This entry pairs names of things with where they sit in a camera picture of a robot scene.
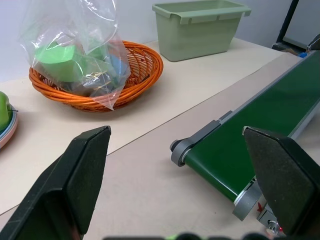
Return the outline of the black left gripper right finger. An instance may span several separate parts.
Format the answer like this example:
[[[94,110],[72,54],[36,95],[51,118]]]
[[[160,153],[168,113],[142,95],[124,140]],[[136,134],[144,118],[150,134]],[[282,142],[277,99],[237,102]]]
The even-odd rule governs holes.
[[[320,234],[320,167],[290,137],[244,127],[258,185],[284,234]]]

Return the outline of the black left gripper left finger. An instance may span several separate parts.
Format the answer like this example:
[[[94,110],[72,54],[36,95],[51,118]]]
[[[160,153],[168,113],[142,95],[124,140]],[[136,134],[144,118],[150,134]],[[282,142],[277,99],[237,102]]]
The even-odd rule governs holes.
[[[101,190],[110,136],[110,126],[76,136],[35,181],[0,238],[83,239]]]

